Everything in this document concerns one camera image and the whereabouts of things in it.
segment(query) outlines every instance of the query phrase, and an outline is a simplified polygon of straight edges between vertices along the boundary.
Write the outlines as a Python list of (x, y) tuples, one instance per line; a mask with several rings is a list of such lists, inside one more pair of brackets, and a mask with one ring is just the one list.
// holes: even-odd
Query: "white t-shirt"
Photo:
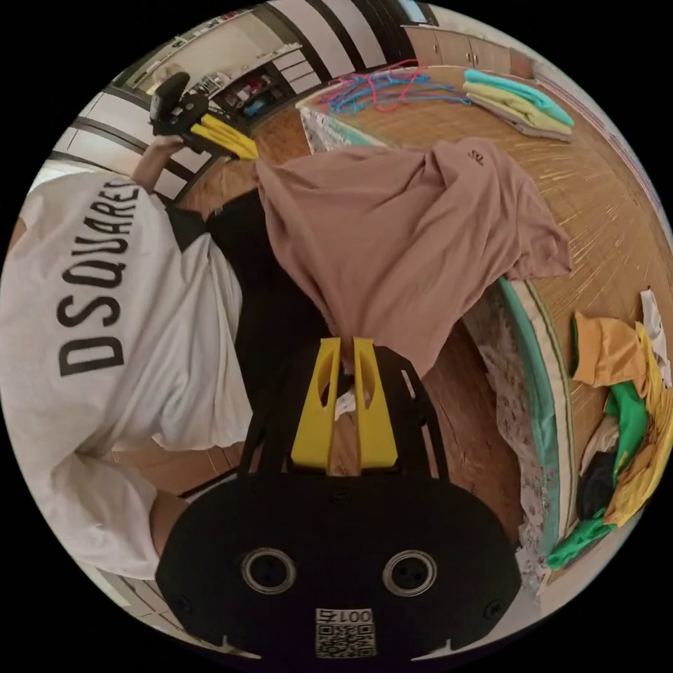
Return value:
[(0, 281), (0, 399), (19, 466), (79, 561), (154, 577), (156, 489), (102, 457), (154, 439), (245, 439), (252, 412), (233, 341), (242, 304), (208, 234), (181, 252), (166, 212), (126, 178), (35, 188)]

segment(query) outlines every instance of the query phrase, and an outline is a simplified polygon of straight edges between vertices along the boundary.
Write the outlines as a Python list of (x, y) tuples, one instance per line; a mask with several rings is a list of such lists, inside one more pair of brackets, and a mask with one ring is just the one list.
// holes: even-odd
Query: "pile of clothes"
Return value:
[(570, 142), (574, 122), (553, 100), (520, 82), (477, 70), (465, 71), (468, 99), (519, 133)]
[(673, 381), (656, 298), (641, 292), (643, 322), (573, 318), (573, 380), (608, 386), (605, 417), (582, 458), (579, 523), (547, 557), (568, 566), (635, 515), (659, 485), (673, 447)]

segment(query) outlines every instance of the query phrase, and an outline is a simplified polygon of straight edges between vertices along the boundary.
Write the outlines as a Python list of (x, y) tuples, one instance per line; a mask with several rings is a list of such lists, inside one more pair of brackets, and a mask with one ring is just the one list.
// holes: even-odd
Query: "person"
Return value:
[(206, 220), (154, 194), (182, 145), (156, 138), (130, 179), (38, 185), (0, 281), (0, 396), (29, 490), (72, 557), (138, 579), (187, 504), (105, 454), (243, 441), (270, 375), (330, 336), (276, 261), (256, 189)]

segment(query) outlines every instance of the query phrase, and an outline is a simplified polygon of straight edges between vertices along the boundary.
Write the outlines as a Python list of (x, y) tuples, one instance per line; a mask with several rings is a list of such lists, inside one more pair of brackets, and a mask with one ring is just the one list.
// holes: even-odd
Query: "hand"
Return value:
[(157, 135), (151, 146), (162, 154), (172, 156), (184, 147), (184, 140), (179, 135)]

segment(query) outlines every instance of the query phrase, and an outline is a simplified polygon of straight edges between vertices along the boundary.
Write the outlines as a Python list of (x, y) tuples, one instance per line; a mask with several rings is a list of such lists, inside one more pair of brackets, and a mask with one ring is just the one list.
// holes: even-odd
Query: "teal mat edge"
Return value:
[(531, 431), (549, 503), (538, 553), (547, 556), (558, 542), (560, 521), (559, 440), (554, 395), (532, 322), (509, 280), (499, 278), (498, 287), (512, 319), (512, 330), (526, 373)]

